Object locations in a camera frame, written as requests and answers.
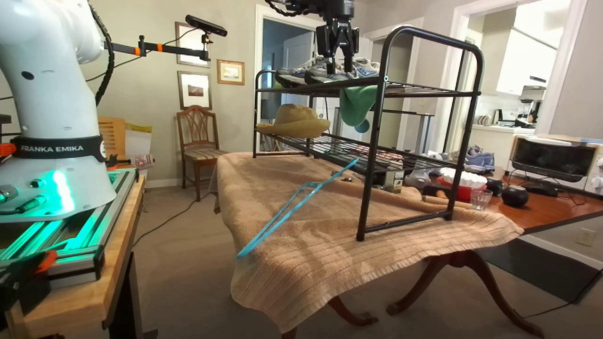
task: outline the black metal shoe rack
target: black metal shoe rack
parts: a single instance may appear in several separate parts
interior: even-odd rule
[[[390,65],[390,51],[393,42],[401,35],[409,34],[414,37],[418,37],[432,42],[440,43],[442,45],[459,48],[472,53],[477,61],[477,71],[475,75],[475,82],[473,90],[471,92],[461,92],[458,90],[442,89],[430,86],[421,86],[416,84],[399,83],[391,81],[388,76],[388,67]],[[381,68],[378,77],[373,78],[360,78],[355,80],[336,81],[332,83],[324,84],[312,84],[294,88],[260,88],[260,79],[263,74],[274,73],[274,71],[261,71],[256,76],[256,92],[255,92],[255,111],[254,111],[254,133],[253,133],[253,157],[258,156],[277,156],[283,155],[280,152],[258,152],[257,151],[257,134],[260,133],[255,129],[258,114],[258,96],[261,92],[275,92],[275,93],[290,93],[299,95],[309,95],[310,102],[312,103],[316,97],[331,97],[338,98],[339,90],[347,87],[355,86],[372,86],[377,85],[377,98],[374,106],[374,115],[371,131],[370,144],[365,142],[356,141],[341,136],[335,136],[328,133],[323,133],[319,138],[314,139],[303,139],[303,138],[291,138],[286,136],[267,135],[279,142],[289,145],[293,148],[300,150],[299,154],[313,155],[317,158],[324,159],[326,161],[335,163],[340,166],[346,166],[350,161],[356,158],[360,158],[360,161],[356,166],[352,168],[354,172],[360,173],[365,176],[366,180],[364,183],[364,192],[362,195],[362,205],[360,209],[360,219],[358,221],[358,232],[356,234],[356,240],[363,241],[366,233],[376,232],[379,230],[390,229],[418,221],[430,220],[434,218],[444,218],[446,220],[452,219],[452,213],[454,210],[454,204],[458,195],[458,188],[461,181],[461,173],[464,169],[464,157],[459,157],[457,163],[446,162],[441,160],[434,160],[427,157],[420,156],[409,152],[394,150],[392,148],[386,148],[378,146],[379,142],[379,130],[381,126],[381,114],[384,113],[383,106],[386,98],[459,98],[469,97],[471,103],[469,105],[469,112],[467,114],[467,122],[465,124],[465,130],[463,134],[463,141],[461,144],[460,154],[467,153],[467,147],[469,144],[469,137],[471,135],[471,128],[473,124],[473,118],[475,116],[475,109],[477,105],[478,96],[480,96],[480,88],[482,82],[482,75],[484,71],[484,56],[479,48],[471,43],[463,42],[460,40],[453,39],[441,34],[433,33],[426,30],[421,30],[415,27],[402,26],[393,30],[390,35],[385,39],[382,58]],[[420,215],[412,218],[405,218],[401,220],[393,220],[383,224],[367,225],[368,205],[370,203],[371,189],[373,183],[373,177],[376,174],[384,173],[387,171],[404,171],[404,170],[415,170],[415,169],[431,169],[431,168],[442,168],[451,167],[456,169],[456,176],[452,185],[452,195],[450,202],[445,211],[436,212],[432,214]]]

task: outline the picture frame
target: picture frame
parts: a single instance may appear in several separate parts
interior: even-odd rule
[[[190,48],[190,49],[203,49],[202,37],[205,34],[203,30],[194,30],[192,32],[187,33],[185,36],[184,33],[193,29],[193,26],[190,26],[184,22],[175,23],[176,28],[176,46],[182,48]],[[196,67],[204,67],[210,68],[211,65],[209,62],[205,60],[201,60],[198,57],[193,57],[191,55],[176,55],[176,63],[180,65],[188,65],[188,66],[196,66]]]
[[[205,109],[212,109],[212,79],[209,73],[177,71],[178,93],[180,95],[180,108],[187,109],[199,105]]]
[[[218,60],[218,83],[239,86],[245,85],[245,63],[230,60]]]

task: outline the blue hanger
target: blue hanger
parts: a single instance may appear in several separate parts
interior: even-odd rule
[[[287,204],[285,204],[283,206],[283,208],[281,208],[280,211],[278,213],[276,213],[276,215],[266,224],[266,226],[264,226],[264,228],[262,230],[260,230],[260,232],[258,232],[255,237],[253,237],[253,239],[249,242],[249,244],[247,244],[245,247],[243,247],[243,249],[239,252],[239,254],[236,257],[243,258],[244,256],[248,255],[249,252],[253,251],[259,244],[262,243],[262,241],[264,241],[269,235],[271,235],[272,232],[274,232],[277,228],[279,228],[280,225],[282,225],[284,222],[286,222],[287,219],[289,219],[289,217],[295,211],[297,211],[298,209],[300,209],[300,207],[302,207],[305,203],[307,203],[308,200],[310,200],[310,198],[316,192],[318,192],[319,189],[321,189],[324,185],[328,185],[330,182],[337,179],[338,177],[341,177],[341,175],[345,171],[349,170],[350,168],[352,168],[352,166],[356,165],[356,163],[359,160],[360,159],[353,160],[346,167],[344,167],[341,171],[335,173],[329,180],[326,180],[325,182],[307,182],[307,183],[304,183],[303,185],[301,185],[301,187],[298,188],[298,190],[291,197],[291,199],[289,199]],[[283,212],[289,207],[289,205],[291,205],[293,200],[295,200],[295,197],[299,193],[301,193],[303,191],[303,189],[305,189],[306,187],[314,187],[314,190],[312,192],[310,192],[310,194],[308,194],[308,196],[304,200],[302,200],[299,204],[297,204],[294,208],[292,208],[287,214],[285,214],[285,216],[271,228],[270,226],[278,219],[278,217],[281,214],[283,214]]]

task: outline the chair cushion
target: chair cushion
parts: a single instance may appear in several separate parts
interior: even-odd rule
[[[185,151],[185,156],[191,157],[195,160],[211,160],[217,159],[222,154],[228,152],[223,150],[214,150],[212,148],[199,148],[197,150]]]

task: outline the towel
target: towel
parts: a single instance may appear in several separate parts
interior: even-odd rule
[[[302,183],[324,181],[340,169],[306,156],[253,159],[250,153],[230,153],[218,158],[210,190],[218,192],[236,252]],[[360,180],[332,182],[248,256],[236,259],[230,285],[233,299],[266,313],[285,333],[330,299],[373,279],[428,256],[498,246],[523,233],[502,214],[456,208],[452,221],[423,221],[369,233],[364,242],[357,242],[363,188]],[[367,224],[445,208],[424,203],[420,196],[374,189]]]
[[[368,111],[375,105],[377,86],[350,87],[339,90],[339,113],[341,119],[349,126],[362,124],[359,132],[368,131],[366,121]]]

